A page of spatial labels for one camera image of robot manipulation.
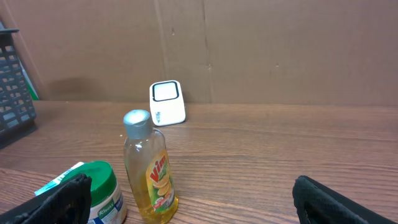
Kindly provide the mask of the green white Kleenex tissue pack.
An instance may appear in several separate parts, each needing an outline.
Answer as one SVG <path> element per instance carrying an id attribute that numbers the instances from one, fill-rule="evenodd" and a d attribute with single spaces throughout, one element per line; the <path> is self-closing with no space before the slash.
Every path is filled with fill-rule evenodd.
<path id="1" fill-rule="evenodd" d="M 50 182 L 48 182 L 47 184 L 45 184 L 43 187 L 41 187 L 40 189 L 36 190 L 34 192 L 35 196 L 38 196 L 56 186 L 58 186 L 61 181 L 65 178 L 65 176 L 67 174 L 69 174 L 71 171 L 77 169 L 78 167 L 82 166 L 84 164 L 84 162 L 78 162 L 76 163 L 74 166 L 72 166 L 71 168 L 69 168 L 68 170 L 66 170 L 65 172 L 63 172 L 62 174 L 60 174 L 58 177 L 56 177 L 55 179 L 51 180 Z"/>

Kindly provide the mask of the yellow oil bottle silver cap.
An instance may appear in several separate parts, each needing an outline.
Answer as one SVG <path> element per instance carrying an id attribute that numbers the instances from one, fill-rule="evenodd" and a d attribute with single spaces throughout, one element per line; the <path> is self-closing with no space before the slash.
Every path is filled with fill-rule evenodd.
<path id="1" fill-rule="evenodd" d="M 128 112 L 123 125 L 124 165 L 139 213 L 145 223 L 167 223 L 178 209 L 178 195 L 165 137 L 146 110 Z"/>

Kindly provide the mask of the green lid white jar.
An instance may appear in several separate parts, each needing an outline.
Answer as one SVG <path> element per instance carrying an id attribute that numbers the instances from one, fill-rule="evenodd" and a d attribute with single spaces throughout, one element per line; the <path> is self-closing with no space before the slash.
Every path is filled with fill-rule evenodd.
<path id="1" fill-rule="evenodd" d="M 111 165 L 105 161 L 78 164 L 62 182 L 78 174 L 85 174 L 92 179 L 91 208 L 87 224 L 122 224 L 126 218 L 127 205 Z"/>

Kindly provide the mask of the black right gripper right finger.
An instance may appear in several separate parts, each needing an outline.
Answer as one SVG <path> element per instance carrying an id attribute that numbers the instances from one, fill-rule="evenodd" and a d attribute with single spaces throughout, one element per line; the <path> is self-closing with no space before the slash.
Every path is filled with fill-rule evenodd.
<path id="1" fill-rule="evenodd" d="M 396 224 L 305 175 L 292 196 L 300 224 Z"/>

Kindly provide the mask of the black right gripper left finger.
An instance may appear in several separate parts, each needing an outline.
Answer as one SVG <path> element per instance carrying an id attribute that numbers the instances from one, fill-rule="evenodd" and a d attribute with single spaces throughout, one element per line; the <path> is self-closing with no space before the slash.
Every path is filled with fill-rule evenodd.
<path id="1" fill-rule="evenodd" d="M 3 213 L 1 223 L 86 224 L 90 216 L 92 178 L 78 174 Z"/>

